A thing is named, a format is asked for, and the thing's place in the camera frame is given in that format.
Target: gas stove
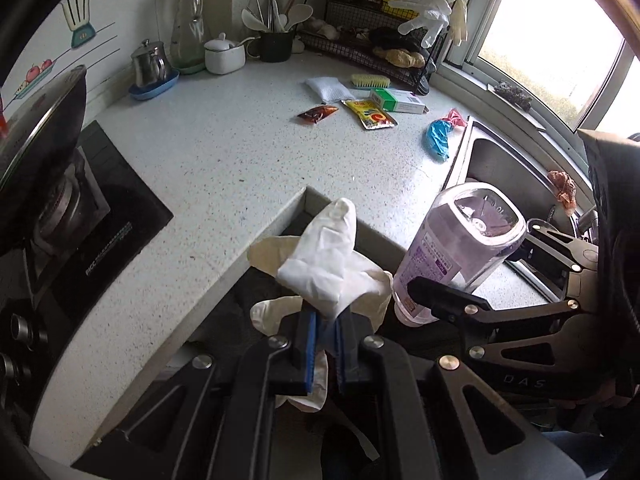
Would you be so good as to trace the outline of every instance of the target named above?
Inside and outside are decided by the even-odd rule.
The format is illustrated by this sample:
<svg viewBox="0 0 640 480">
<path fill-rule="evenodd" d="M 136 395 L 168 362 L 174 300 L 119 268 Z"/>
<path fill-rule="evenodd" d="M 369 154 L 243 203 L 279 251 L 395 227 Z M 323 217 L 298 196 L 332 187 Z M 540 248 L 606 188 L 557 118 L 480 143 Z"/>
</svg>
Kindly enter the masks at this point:
<svg viewBox="0 0 640 480">
<path fill-rule="evenodd" d="M 12 292 L 5 301 L 0 290 L 2 400 L 24 438 L 47 380 L 82 320 L 173 217 L 97 122 L 81 132 L 71 160 L 21 258 L 14 254 L 11 269 L 2 270 L 14 274 L 5 281 L 24 285 L 21 297 Z"/>
</svg>

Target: wire rack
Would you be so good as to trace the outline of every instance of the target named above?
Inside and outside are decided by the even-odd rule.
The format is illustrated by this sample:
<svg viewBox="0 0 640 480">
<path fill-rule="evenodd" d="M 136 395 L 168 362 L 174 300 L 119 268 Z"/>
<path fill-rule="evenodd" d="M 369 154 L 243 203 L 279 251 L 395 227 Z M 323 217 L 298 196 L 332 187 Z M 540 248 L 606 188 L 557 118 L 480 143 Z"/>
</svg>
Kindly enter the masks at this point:
<svg viewBox="0 0 640 480">
<path fill-rule="evenodd" d="M 416 93 L 426 95 L 429 92 L 429 79 L 435 72 L 434 61 L 444 46 L 446 31 L 443 31 L 429 49 L 420 53 L 425 59 L 423 68 L 399 68 L 372 52 L 372 44 L 349 33 L 352 28 L 373 30 L 379 27 L 398 28 L 401 23 L 414 17 L 406 9 L 391 9 L 384 3 L 370 0 L 325 0 L 324 16 L 327 23 L 334 27 L 342 26 L 340 38 L 335 41 L 298 28 L 300 39 L 306 47 L 338 56 L 359 65 L 380 72 L 389 78 L 408 85 Z M 411 31 L 407 36 L 419 43 L 425 31 L 421 28 Z"/>
</svg>

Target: cardboard box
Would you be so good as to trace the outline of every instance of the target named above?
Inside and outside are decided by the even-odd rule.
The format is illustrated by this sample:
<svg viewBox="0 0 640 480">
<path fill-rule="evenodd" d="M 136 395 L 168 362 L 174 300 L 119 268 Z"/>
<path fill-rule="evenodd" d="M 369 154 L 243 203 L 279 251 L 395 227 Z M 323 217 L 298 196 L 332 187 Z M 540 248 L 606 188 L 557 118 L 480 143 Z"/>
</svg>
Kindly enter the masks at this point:
<svg viewBox="0 0 640 480">
<path fill-rule="evenodd" d="M 387 112 L 423 114 L 429 111 L 426 105 L 413 92 L 407 92 L 406 90 L 375 88 L 371 91 L 369 97 L 381 110 Z"/>
</svg>

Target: bottle label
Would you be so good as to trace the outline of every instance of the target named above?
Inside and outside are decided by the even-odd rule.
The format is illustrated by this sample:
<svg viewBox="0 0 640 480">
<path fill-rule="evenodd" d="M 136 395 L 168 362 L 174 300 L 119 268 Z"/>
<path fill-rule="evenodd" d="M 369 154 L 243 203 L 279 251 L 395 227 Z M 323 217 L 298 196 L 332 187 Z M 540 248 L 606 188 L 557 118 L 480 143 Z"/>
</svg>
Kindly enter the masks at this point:
<svg viewBox="0 0 640 480">
<path fill-rule="evenodd" d="M 426 222 L 420 228 L 417 238 L 418 243 L 414 240 L 409 247 L 394 279 L 396 294 L 412 317 L 425 309 L 424 306 L 415 303 L 406 291 L 412 279 L 423 276 L 435 282 L 449 283 L 460 272 L 460 266 L 433 235 Z"/>
</svg>

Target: pan lid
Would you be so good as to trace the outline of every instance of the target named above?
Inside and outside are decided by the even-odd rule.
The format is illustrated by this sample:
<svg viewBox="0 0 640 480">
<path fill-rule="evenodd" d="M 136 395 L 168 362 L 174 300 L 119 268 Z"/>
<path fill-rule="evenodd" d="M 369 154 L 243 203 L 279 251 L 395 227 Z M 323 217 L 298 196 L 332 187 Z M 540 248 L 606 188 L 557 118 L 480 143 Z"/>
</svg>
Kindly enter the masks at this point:
<svg viewBox="0 0 640 480">
<path fill-rule="evenodd" d="M 35 91 L 0 138 L 0 255 L 31 234 L 69 165 L 86 105 L 84 65 Z"/>
</svg>

